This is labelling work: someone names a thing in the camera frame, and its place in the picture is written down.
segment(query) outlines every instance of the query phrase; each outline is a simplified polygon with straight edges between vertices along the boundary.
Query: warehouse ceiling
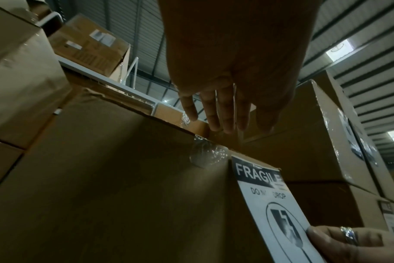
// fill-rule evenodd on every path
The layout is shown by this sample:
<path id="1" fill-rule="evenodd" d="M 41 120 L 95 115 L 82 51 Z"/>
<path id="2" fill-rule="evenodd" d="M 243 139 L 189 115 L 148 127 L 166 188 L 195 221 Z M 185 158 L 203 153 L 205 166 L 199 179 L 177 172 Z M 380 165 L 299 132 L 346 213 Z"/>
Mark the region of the warehouse ceiling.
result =
<path id="1" fill-rule="evenodd" d="M 157 0 L 48 0 L 65 19 L 82 13 L 131 43 L 139 57 L 136 89 L 181 108 L 170 82 Z M 349 48 L 333 61 L 328 51 Z M 394 0 L 324 0 L 300 83 L 328 70 L 344 88 L 368 135 L 394 167 Z M 203 105 L 195 97 L 200 119 Z"/>

